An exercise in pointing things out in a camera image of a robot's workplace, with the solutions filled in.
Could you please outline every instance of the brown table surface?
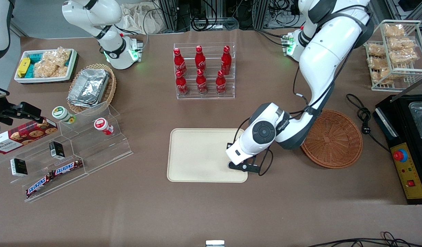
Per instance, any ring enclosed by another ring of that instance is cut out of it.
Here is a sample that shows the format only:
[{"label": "brown table surface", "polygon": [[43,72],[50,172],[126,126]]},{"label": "brown table surface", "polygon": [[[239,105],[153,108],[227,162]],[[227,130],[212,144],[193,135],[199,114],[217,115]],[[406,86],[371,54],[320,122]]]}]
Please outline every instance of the brown table surface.
[{"label": "brown table surface", "polygon": [[[288,30],[275,31],[287,33]],[[234,100],[176,99],[173,43],[236,41]],[[74,48],[77,69],[106,63],[94,38],[22,38],[21,50]],[[364,49],[354,52],[336,81],[326,108],[361,126],[345,94],[374,110],[389,95],[371,91]],[[237,128],[265,102],[286,111],[304,106],[292,94],[298,64],[253,31],[155,35],[142,62],[114,70],[112,105],[134,155],[59,191],[24,203],[0,167],[0,246],[227,246],[303,247],[355,237],[397,238],[422,244],[422,205],[407,206],[391,156],[363,136],[363,153],[346,169],[324,169],[300,149],[272,145],[275,161],[263,176],[245,183],[172,183],[167,179],[170,132],[174,128]],[[65,100],[69,83],[21,85],[11,81],[9,100],[29,102],[51,117]],[[310,97],[302,75],[297,91]],[[26,122],[17,120],[16,124]],[[372,120],[374,136],[384,137]]]}]

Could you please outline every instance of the wicker basket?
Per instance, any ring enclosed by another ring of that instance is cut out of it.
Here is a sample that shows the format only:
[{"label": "wicker basket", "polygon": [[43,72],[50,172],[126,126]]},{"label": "wicker basket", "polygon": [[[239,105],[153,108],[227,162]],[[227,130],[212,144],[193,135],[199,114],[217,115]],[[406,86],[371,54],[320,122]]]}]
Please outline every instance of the wicker basket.
[{"label": "wicker basket", "polygon": [[316,164],[344,168],[358,160],[363,139],[358,127],[345,114],[324,109],[314,122],[302,150]]},{"label": "wicker basket", "polygon": [[[84,69],[104,69],[107,72],[109,72],[109,81],[108,81],[108,84],[106,86],[106,90],[104,91],[103,99],[101,100],[101,102],[107,101],[107,103],[108,103],[107,106],[108,106],[112,102],[113,95],[115,94],[115,89],[117,88],[117,79],[115,78],[115,75],[114,75],[112,69],[109,68],[109,66],[106,66],[104,64],[98,64],[98,63],[89,65],[89,66],[85,67]],[[80,75],[80,73],[82,71],[83,71],[83,69],[80,70],[80,72],[78,72],[77,75],[75,75],[74,79],[72,80],[72,84],[69,88],[69,91],[72,90],[76,79],[78,78],[78,76]],[[75,112],[76,114],[88,109],[88,107],[72,105],[69,101],[68,101],[68,105],[69,105],[69,108],[73,112]]]}]

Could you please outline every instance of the teal snack package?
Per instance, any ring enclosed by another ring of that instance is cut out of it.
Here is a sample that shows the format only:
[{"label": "teal snack package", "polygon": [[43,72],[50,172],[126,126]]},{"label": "teal snack package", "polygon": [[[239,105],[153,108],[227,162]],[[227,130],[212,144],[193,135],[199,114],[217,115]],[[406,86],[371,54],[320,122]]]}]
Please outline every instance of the teal snack package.
[{"label": "teal snack package", "polygon": [[34,64],[30,64],[24,78],[34,78]]},{"label": "teal snack package", "polygon": [[42,59],[42,56],[43,56],[42,53],[30,54],[29,59],[31,60],[31,63],[34,64],[40,61]]}]

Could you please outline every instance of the red emergency stop button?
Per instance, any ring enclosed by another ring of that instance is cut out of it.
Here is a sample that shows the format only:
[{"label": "red emergency stop button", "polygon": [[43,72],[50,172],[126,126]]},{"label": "red emergency stop button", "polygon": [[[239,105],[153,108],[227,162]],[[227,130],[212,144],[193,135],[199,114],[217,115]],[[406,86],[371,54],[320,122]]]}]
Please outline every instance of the red emergency stop button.
[{"label": "red emergency stop button", "polygon": [[413,187],[413,186],[415,186],[415,182],[413,180],[407,180],[407,185],[409,187]]},{"label": "red emergency stop button", "polygon": [[407,161],[407,153],[404,149],[399,149],[393,153],[394,160],[400,161],[400,162],[406,162]]}]

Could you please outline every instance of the jar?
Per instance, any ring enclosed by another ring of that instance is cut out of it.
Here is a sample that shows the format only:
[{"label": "jar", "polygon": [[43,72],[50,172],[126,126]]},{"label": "jar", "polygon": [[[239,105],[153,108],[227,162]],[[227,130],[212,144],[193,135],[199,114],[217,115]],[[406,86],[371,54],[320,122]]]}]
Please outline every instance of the jar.
[{"label": "jar", "polygon": [[75,122],[75,115],[70,114],[69,111],[63,106],[57,106],[52,110],[52,116],[62,122],[71,125]]},{"label": "jar", "polygon": [[100,117],[94,122],[95,129],[102,131],[103,133],[110,135],[113,133],[113,126],[107,122],[105,118]]}]

